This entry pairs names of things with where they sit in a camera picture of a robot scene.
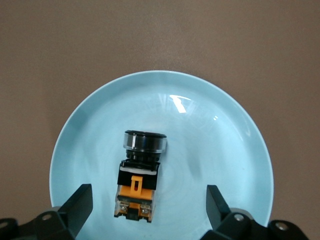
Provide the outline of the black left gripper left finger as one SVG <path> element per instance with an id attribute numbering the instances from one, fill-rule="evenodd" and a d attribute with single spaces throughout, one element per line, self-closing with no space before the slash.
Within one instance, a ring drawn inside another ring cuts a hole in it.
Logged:
<path id="1" fill-rule="evenodd" d="M 91 184 L 82 184 L 61 206 L 44 211 L 19 225 L 15 218 L 0 220 L 2 240 L 74 240 L 93 210 Z"/>

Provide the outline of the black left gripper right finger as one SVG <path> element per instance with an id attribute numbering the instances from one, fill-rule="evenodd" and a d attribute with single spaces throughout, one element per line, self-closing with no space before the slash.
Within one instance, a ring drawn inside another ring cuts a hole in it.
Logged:
<path id="1" fill-rule="evenodd" d="M 244 210 L 232 211 L 216 185 L 206 188 L 206 213 L 212 230 L 203 240 L 305 240 L 307 236 L 294 223 L 273 220 L 267 226 L 257 223 Z"/>

